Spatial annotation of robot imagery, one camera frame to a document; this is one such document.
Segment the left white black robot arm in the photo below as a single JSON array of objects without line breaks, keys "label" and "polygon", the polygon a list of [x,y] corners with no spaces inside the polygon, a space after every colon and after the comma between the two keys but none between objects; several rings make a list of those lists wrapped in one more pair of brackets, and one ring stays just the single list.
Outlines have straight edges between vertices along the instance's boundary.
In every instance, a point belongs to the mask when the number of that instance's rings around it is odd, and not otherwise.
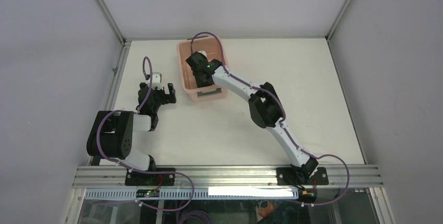
[{"label": "left white black robot arm", "polygon": [[155,160],[151,155],[142,153],[133,146],[134,132],[152,132],[156,129],[158,111],[162,105],[175,104],[176,91],[172,83],[168,91],[161,84],[152,89],[145,82],[140,83],[138,101],[142,107],[139,113],[133,111],[98,111],[86,150],[92,157],[108,158],[131,171],[155,172]]}]

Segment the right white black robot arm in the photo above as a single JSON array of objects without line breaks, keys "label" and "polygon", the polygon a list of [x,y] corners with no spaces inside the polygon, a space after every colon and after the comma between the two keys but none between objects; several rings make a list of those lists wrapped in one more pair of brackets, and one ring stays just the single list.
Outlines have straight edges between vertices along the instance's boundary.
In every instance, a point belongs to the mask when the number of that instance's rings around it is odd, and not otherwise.
[{"label": "right white black robot arm", "polygon": [[285,123],[286,114],[274,87],[246,81],[234,75],[222,61],[209,61],[200,52],[192,53],[185,62],[191,68],[197,85],[218,85],[243,98],[249,107],[254,124],[269,131],[287,154],[292,172],[290,178],[307,182],[317,172],[319,163],[302,149],[295,135]]}]

